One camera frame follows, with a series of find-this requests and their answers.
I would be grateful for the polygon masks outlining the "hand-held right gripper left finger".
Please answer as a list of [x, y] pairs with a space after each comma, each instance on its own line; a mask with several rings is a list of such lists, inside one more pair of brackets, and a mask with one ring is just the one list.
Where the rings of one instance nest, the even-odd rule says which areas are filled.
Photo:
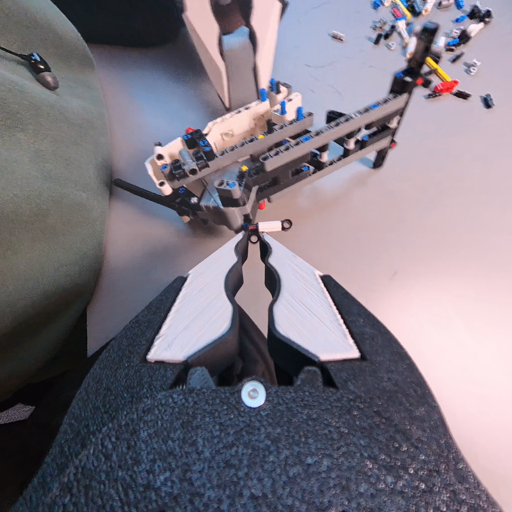
[[235, 295], [248, 236], [239, 233], [191, 269], [146, 356], [148, 362], [228, 366], [239, 351]]

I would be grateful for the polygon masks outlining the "white black toy truck model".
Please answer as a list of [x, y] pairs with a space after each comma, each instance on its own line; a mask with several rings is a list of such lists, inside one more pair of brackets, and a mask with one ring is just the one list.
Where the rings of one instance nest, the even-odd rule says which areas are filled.
[[186, 187], [200, 200], [193, 218], [233, 232], [254, 224], [265, 201], [316, 173], [328, 174], [376, 153], [373, 168], [395, 146], [411, 95], [386, 97], [350, 114], [328, 111], [316, 129], [314, 114], [287, 84], [271, 80], [260, 99], [188, 129], [145, 162], [159, 195]]

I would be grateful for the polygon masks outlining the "person's clothed body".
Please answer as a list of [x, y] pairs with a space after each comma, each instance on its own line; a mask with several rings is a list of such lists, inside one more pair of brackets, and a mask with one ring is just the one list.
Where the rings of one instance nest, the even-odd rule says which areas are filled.
[[1, 54], [1, 400], [46, 379], [101, 266], [111, 151], [85, 42], [51, 1], [1, 1], [1, 45], [36, 51], [51, 92]]

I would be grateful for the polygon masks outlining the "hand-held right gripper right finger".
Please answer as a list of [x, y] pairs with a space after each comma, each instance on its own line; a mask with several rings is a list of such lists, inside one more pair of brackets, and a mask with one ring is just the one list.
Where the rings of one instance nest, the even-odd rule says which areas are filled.
[[359, 359], [323, 274], [268, 234], [261, 235], [261, 259], [272, 294], [268, 334], [277, 342], [275, 349], [290, 347], [314, 362]]

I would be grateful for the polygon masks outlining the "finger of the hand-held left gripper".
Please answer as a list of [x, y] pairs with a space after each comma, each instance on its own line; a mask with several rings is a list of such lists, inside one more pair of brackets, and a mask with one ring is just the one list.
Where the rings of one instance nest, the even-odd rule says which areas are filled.
[[254, 64], [258, 89], [267, 87], [272, 76], [282, 9], [280, 1], [254, 2]]
[[221, 32], [210, 1], [183, 1], [183, 20], [202, 64], [224, 106], [230, 106]]

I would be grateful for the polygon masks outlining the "pile of small toy pieces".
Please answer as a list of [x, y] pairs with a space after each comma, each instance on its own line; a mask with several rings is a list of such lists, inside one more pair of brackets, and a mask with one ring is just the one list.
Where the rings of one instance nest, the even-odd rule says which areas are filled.
[[[464, 56], [460, 49], [472, 41], [476, 34], [485, 28], [493, 19], [494, 13], [490, 8], [484, 8], [476, 1], [468, 10], [464, 1], [374, 1], [374, 8], [390, 6], [394, 21], [387, 23], [386, 18], [375, 21], [371, 29], [375, 37], [373, 43], [386, 42], [386, 48], [391, 51], [398, 48], [394, 35], [398, 35], [403, 44], [403, 55], [406, 60], [405, 68], [392, 78], [389, 97], [398, 98], [412, 93], [417, 86], [427, 89], [426, 99], [442, 96], [454, 96], [468, 100], [471, 94], [463, 91], [460, 81], [451, 78], [440, 66], [445, 54], [450, 53], [450, 63], [455, 63]], [[445, 35], [438, 35], [439, 25], [427, 21], [420, 28], [415, 26], [415, 20], [427, 16], [433, 8], [439, 10], [456, 7], [462, 12], [455, 20], [455, 27]]]

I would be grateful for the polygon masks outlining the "grey desk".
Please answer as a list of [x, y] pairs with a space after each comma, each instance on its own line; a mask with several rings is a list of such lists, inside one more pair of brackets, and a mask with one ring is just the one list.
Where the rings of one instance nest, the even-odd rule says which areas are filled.
[[[275, 239], [330, 274], [407, 349], [476, 474], [511, 511], [511, 1], [481, 1], [494, 19], [441, 66], [472, 94], [426, 100], [418, 88], [397, 146], [286, 190], [258, 219], [290, 218]], [[374, 46], [387, 10], [364, 1], [290, 1], [273, 76], [303, 95], [315, 125], [381, 98], [402, 68]], [[345, 35], [339, 42], [332, 31]], [[156, 141], [200, 129], [224, 110], [183, 31], [155, 48], [89, 45], [108, 113], [113, 175], [154, 190], [144, 168]], [[481, 96], [490, 93], [487, 110]], [[169, 209], [114, 190], [105, 261], [87, 311], [88, 350], [113, 338], [229, 231], [197, 232]]]

